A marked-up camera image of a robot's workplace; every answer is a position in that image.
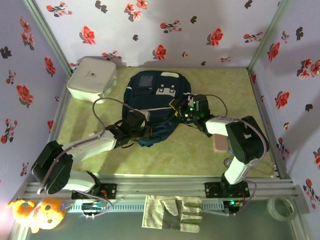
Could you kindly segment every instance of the cable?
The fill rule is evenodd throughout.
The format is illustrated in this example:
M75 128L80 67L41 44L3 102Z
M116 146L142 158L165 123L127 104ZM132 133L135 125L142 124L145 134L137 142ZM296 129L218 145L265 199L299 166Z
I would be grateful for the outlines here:
M93 138L80 141L80 142L78 142L78 143L76 143L76 144L68 147L68 148L65 149L64 151L62 151L62 152L54 159L54 161L52 162L51 166L49 167L48 172L47 172L46 175L44 176L44 178L43 178L43 180L42 180L42 183L41 183L38 191L36 192L38 195L44 190L44 186L45 186L45 184L46 184L46 182L47 182L47 180L48 180L48 178L49 178L50 173L52 172L54 166L57 164L57 162L59 161L59 159L60 159L65 153L67 153L67 152L70 151L71 149L74 149L74 148L76 148L76 147L78 147L78 146L80 146L80 145L82 145L82 144L86 144L86 143L92 142L92 141L94 141L94 140L97 140L97 139L100 138L100 136L102 136L103 134L105 134L105 132L106 132L106 125L105 125L104 122L101 120L101 118L98 117L98 115L96 114L96 111L95 111L95 105L96 105L96 103L97 103L99 100L104 100L104 99L108 99L108 100L115 101L115 102L117 102L117 103L120 103L120 104L126 106L126 107L129 108L130 110L134 111L134 109L133 109L131 106L129 106L128 104L126 104L126 103L124 103L124 102L122 102L122 101L119 101L119 100L117 100L117 99L111 98L111 97L101 97L101 98L95 100L95 101L93 102L93 104L92 104L92 112L93 112L93 115L96 117L96 119L101 123L101 125L102 125L102 127L103 127L102 132L101 132L100 134L98 134L97 136L93 137Z
M222 117L226 117L227 115L228 115L228 108L227 108L227 105L225 104L225 102L222 100L222 98L221 97L219 97L219 96L217 96L217 95L214 95L214 94L204 94L205 96L212 96L212 97L215 97L215 98L217 98L217 99L219 99L221 102L222 102L222 104L223 104L223 106L224 106L224 108L225 108L225 115L224 116L222 116Z
M105 198L102 198L102 197L99 197L99 196L95 196L95 195L91 195L89 193L85 193L83 191L78 191L78 190L75 190L76 192L80 193L80 194L83 194L87 197L92 197L92 198L95 198L95 199L99 199L99 200L102 200L104 202L106 202L107 204L110 204L110 207L108 208L106 205L105 208L106 210L103 211L103 212L99 212L97 214L93 214L93 216L91 218L95 218L95 217L98 217L98 216L101 216L102 214L106 214L107 212L111 211L111 209L113 208L113 204L108 200L108 199L105 199ZM82 211L82 214L86 217L86 218L89 218L89 215L85 215L84 212Z
M253 192L251 193L250 197L248 198L248 200L246 201L246 203L244 204L244 206L242 208L239 209L239 211L235 212L233 214L233 216L235 215L238 215L239 213L241 213L247 206L248 206L248 203L250 202L250 200L255 196L255 193L256 193L256 190L257 190L257 184L256 182L254 181L251 181L251 180L247 180L247 179L244 179L245 182L247 183L251 183L251 184L254 184L254 190Z
M243 197L242 202L245 202L245 200L246 200L246 195L244 194L243 191L239 191L239 193L240 193L240 194L242 195L242 197Z

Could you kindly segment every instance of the black servo bracket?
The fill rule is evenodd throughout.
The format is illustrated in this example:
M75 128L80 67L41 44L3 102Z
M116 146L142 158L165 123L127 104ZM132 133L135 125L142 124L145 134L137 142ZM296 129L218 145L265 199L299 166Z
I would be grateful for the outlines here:
M204 192L207 199L250 197L248 184L245 181L232 185L229 189L225 189L222 182L206 182Z
M115 184L115 183L101 183L95 192L96 193L93 195L95 195L97 197L100 197L103 199L108 199L108 200L114 200L114 199L116 199L116 194L117 194L117 184ZM85 196L77 191L72 191L71 199L72 200L91 199L91 197Z

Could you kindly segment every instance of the orange plush toy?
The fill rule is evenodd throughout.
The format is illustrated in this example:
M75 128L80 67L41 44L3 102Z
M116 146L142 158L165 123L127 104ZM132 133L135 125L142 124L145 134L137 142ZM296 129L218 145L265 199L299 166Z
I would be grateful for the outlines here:
M12 213L17 223L30 227L33 234L39 229L55 228L66 215L67 204L63 201L46 197L36 205L34 201L28 201L28 207L22 206L24 200L11 202Z

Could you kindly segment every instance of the navy blue backpack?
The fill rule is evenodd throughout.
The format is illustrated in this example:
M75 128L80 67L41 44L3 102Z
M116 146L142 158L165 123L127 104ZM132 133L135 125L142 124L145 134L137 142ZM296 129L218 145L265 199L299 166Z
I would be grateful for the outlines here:
M187 99L191 94L191 85L179 73L166 71L141 71L131 77L126 87L123 100L138 110L150 112L146 126L151 128L148 139L137 140L141 147L166 140L181 123L175 111L169 106L173 99ZM122 108L122 119L129 114L127 107Z

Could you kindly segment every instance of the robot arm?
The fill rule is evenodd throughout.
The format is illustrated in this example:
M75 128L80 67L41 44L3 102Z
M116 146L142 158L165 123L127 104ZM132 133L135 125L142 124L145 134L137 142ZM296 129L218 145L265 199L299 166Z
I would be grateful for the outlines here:
M210 134L220 134L229 138L234 157L222 176L229 185L240 183L250 167L269 151L268 141L252 116L242 119L214 117L205 125Z
M185 123L194 123L198 130L211 137L228 136L234 157L221 177L221 191L230 196L238 191L250 167L269 151L269 144L252 116L242 119L214 116L205 95L191 95L188 100L174 99L170 106Z
M121 125L107 126L105 131L86 139L62 145L51 141L33 164L31 172L40 183L44 182L43 188L48 194L55 194L60 190L76 190L96 195L100 190L100 181L91 172L72 170L73 164L143 137L149 117L150 113L147 111L134 110L126 120L120 121ZM50 170L59 155L61 157Z

